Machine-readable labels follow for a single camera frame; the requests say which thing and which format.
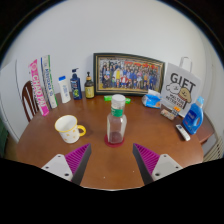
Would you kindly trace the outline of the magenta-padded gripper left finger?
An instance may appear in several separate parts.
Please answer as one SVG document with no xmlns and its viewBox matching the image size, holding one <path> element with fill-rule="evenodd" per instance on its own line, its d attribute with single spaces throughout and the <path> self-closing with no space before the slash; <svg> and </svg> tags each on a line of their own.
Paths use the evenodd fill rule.
<svg viewBox="0 0 224 224">
<path fill-rule="evenodd" d="M 57 154 L 42 169 L 80 185 L 90 155 L 91 145 L 86 144 L 66 155 Z"/>
</svg>

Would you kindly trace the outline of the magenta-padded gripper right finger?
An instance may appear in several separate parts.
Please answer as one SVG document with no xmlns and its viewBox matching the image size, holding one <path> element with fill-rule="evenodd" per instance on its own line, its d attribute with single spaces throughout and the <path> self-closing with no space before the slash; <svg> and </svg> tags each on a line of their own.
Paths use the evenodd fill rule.
<svg viewBox="0 0 224 224">
<path fill-rule="evenodd" d="M 182 169 L 168 154 L 158 155 L 137 143 L 133 144 L 133 154 L 145 185 Z"/>
</svg>

